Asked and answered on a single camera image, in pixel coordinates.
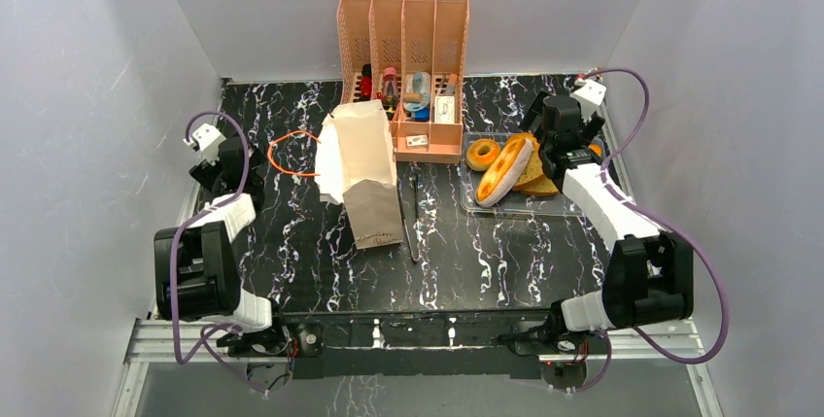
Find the brown seeded bread slice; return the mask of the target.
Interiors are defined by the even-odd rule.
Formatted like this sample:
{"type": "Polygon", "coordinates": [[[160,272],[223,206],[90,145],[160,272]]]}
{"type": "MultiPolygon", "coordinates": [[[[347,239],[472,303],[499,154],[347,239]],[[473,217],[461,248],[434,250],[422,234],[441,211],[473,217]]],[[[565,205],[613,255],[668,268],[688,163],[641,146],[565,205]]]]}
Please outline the brown seeded bread slice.
{"type": "Polygon", "coordinates": [[[527,165],[518,177],[513,186],[514,191],[519,191],[519,189],[525,187],[532,181],[539,179],[541,176],[545,176],[542,163],[538,153],[532,153],[530,155],[529,160],[527,161],[527,165]]]}

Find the long baguette sandwich bread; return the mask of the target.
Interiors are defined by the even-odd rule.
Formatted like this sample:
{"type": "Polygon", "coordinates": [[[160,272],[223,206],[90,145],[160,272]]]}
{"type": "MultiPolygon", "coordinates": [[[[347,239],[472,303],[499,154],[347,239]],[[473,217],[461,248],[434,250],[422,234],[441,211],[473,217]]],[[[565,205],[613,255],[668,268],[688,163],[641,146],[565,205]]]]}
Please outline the long baguette sandwich bread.
{"type": "Polygon", "coordinates": [[[475,202],[480,207],[488,208],[502,200],[512,190],[531,154],[532,143],[528,140],[505,145],[481,177],[475,191],[475,202]]]}

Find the clear plastic tray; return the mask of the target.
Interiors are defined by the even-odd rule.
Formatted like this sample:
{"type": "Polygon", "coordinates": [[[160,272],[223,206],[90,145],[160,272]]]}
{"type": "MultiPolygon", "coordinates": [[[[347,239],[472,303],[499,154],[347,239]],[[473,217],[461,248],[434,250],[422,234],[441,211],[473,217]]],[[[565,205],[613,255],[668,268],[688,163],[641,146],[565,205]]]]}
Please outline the clear plastic tray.
{"type": "Polygon", "coordinates": [[[461,165],[462,205],[470,214],[497,216],[558,216],[580,217],[583,210],[561,194],[552,181],[539,176],[540,160],[534,151],[516,179],[514,186],[497,203],[484,207],[476,200],[485,170],[473,166],[468,159],[477,158],[481,164],[491,164],[495,151],[504,150],[507,143],[516,141],[518,133],[467,132],[463,135],[464,155],[461,165]]]}

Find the orange fake bagel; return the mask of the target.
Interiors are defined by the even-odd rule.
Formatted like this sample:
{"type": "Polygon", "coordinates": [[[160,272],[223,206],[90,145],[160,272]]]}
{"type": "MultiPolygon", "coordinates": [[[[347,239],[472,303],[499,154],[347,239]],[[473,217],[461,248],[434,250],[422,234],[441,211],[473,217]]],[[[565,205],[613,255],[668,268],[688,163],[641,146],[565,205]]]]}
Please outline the orange fake bagel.
{"type": "Polygon", "coordinates": [[[468,167],[477,172],[484,172],[488,170],[496,161],[501,152],[501,147],[498,142],[482,138],[473,141],[465,155],[465,160],[468,167]]]}
{"type": "Polygon", "coordinates": [[[516,134],[510,135],[508,137],[508,139],[506,140],[505,145],[508,146],[511,143],[518,142],[519,140],[528,140],[528,141],[530,141],[532,143],[532,151],[534,153],[537,152],[537,150],[539,148],[539,142],[535,138],[535,136],[530,132],[522,132],[522,133],[516,133],[516,134]]]}

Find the printed paper bag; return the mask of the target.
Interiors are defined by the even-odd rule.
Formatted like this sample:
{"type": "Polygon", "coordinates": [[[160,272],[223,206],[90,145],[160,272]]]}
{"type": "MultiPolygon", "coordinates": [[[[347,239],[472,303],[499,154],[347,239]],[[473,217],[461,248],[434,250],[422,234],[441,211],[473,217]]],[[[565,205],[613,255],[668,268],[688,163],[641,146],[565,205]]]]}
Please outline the printed paper bag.
{"type": "Polygon", "coordinates": [[[358,249],[404,241],[395,148],[380,100],[340,104],[327,114],[319,135],[291,131],[269,143],[266,157],[284,174],[312,178],[321,201],[343,206],[358,249]],[[278,143],[299,134],[317,143],[312,172],[290,170],[274,157],[278,143]]]}

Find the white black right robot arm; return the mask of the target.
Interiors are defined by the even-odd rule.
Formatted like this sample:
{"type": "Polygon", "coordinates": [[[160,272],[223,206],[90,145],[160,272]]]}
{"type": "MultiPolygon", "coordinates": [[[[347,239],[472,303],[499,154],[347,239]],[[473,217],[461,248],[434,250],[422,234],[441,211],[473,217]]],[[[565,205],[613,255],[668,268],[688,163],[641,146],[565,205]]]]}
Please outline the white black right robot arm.
{"type": "Polygon", "coordinates": [[[545,322],[515,335],[518,342],[573,352],[599,330],[682,320],[694,309],[693,247],[630,208],[592,149],[603,118],[582,118],[570,96],[541,92],[519,127],[536,137],[544,175],[594,225],[610,260],[601,287],[554,302],[545,322]]]}

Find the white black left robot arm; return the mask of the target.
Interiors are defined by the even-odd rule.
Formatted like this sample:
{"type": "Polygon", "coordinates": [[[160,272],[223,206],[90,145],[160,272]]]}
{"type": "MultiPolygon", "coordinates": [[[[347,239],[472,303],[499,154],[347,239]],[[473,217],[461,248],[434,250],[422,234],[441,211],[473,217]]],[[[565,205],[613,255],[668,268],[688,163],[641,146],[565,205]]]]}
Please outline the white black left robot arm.
{"type": "Polygon", "coordinates": [[[236,237],[262,209],[264,183],[257,173],[262,160],[262,153],[251,146],[246,185],[239,198],[230,201],[242,177],[242,140],[235,135],[222,141],[214,161],[202,159],[189,171],[213,196],[207,205],[208,214],[184,229],[178,243],[173,242],[174,227],[161,229],[154,236],[155,293],[160,317],[172,319],[170,257],[176,249],[179,319],[238,326],[238,335],[230,333],[217,341],[218,346],[226,347],[237,357],[281,355],[291,339],[289,327],[277,319],[277,303],[241,287],[232,250],[236,237]]]}

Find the white small box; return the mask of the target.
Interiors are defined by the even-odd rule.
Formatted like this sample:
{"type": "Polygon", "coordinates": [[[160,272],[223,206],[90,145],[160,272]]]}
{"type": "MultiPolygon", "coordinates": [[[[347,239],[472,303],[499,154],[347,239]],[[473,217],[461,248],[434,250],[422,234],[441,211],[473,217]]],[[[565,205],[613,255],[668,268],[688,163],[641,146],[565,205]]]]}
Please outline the white small box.
{"type": "Polygon", "coordinates": [[[453,95],[437,95],[433,106],[434,123],[455,123],[456,102],[453,95]]]}

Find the small white card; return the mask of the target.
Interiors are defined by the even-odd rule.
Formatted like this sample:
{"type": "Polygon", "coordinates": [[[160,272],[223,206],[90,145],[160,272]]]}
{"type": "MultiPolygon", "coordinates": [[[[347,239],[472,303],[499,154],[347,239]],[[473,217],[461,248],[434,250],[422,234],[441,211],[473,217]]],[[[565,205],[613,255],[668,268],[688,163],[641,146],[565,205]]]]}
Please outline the small white card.
{"type": "Polygon", "coordinates": [[[429,138],[427,135],[409,135],[405,139],[408,148],[427,147],[429,138]]]}

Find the pink desk file organizer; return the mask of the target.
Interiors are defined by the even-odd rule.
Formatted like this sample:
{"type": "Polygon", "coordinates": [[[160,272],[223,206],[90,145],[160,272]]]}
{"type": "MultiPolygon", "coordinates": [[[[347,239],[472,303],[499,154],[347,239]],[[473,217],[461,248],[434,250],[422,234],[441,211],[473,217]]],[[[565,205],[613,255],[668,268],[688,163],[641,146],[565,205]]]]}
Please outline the pink desk file organizer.
{"type": "Polygon", "coordinates": [[[399,102],[389,130],[400,161],[456,164],[464,155],[464,66],[470,21],[469,0],[339,0],[336,11],[343,72],[342,100],[355,102],[364,64],[372,68],[371,99],[380,99],[383,70],[397,71],[399,102]],[[413,122],[403,110],[408,75],[431,75],[428,122],[413,122]],[[455,123],[434,123],[437,95],[453,95],[455,123]],[[408,148],[406,137],[427,135],[427,147],[408,148]]]}

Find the pink capped clear bottle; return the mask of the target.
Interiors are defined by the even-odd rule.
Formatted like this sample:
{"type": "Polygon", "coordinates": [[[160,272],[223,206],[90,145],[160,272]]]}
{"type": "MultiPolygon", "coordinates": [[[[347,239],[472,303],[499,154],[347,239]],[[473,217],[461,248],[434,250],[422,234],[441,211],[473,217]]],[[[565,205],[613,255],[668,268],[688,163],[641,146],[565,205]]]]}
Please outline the pink capped clear bottle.
{"type": "Polygon", "coordinates": [[[380,100],[384,112],[389,121],[391,121],[396,113],[399,102],[399,89],[397,84],[397,71],[394,67],[387,67],[383,70],[380,100]]]}

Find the red black bottle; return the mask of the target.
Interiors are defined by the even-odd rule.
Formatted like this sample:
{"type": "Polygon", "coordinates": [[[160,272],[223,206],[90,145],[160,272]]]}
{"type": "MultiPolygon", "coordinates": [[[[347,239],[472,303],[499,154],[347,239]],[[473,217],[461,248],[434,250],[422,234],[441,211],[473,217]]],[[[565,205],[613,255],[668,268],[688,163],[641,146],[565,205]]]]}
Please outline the red black bottle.
{"type": "Polygon", "coordinates": [[[360,70],[359,80],[355,89],[355,100],[357,102],[369,101],[372,90],[372,68],[370,63],[366,63],[360,70]]]}

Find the black tongs on table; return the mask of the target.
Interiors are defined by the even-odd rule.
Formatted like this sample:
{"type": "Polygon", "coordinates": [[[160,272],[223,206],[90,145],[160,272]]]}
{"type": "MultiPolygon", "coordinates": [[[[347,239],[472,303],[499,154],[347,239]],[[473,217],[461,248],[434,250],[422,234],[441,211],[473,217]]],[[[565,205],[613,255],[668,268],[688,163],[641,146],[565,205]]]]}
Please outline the black tongs on table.
{"type": "Polygon", "coordinates": [[[421,261],[420,250],[418,248],[418,234],[417,234],[417,225],[420,221],[419,216],[419,196],[418,196],[418,186],[419,186],[419,172],[415,171],[413,173],[413,181],[411,184],[411,189],[413,191],[412,195],[412,203],[413,203],[413,216],[408,217],[405,213],[406,203],[401,190],[397,191],[398,196],[398,203],[400,208],[400,216],[401,221],[403,223],[404,228],[404,242],[409,252],[410,260],[413,265],[418,265],[421,261]]]}

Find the aluminium right side rail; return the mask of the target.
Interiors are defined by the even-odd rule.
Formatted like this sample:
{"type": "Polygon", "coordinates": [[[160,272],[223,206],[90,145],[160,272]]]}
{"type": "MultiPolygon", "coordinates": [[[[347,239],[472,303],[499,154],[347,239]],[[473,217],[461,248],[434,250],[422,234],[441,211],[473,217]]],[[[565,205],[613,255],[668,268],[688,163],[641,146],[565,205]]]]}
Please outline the aluminium right side rail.
{"type": "MultiPolygon", "coordinates": [[[[605,123],[594,141],[601,145],[603,157],[607,157],[612,152],[617,151],[622,144],[622,139],[614,127],[613,118],[615,114],[609,109],[608,92],[605,94],[604,100],[597,109],[597,112],[604,118],[605,123]]],[[[615,186],[619,187],[623,193],[631,198],[632,201],[635,201],[635,195],[630,182],[629,173],[622,155],[615,157],[610,162],[609,175],[615,186]]],[[[606,250],[606,243],[602,240],[600,231],[596,229],[594,223],[589,217],[579,217],[578,220],[586,233],[586,237],[592,245],[593,267],[591,269],[591,273],[592,277],[595,279],[596,290],[601,290],[605,279],[609,258],[606,250]]]]}

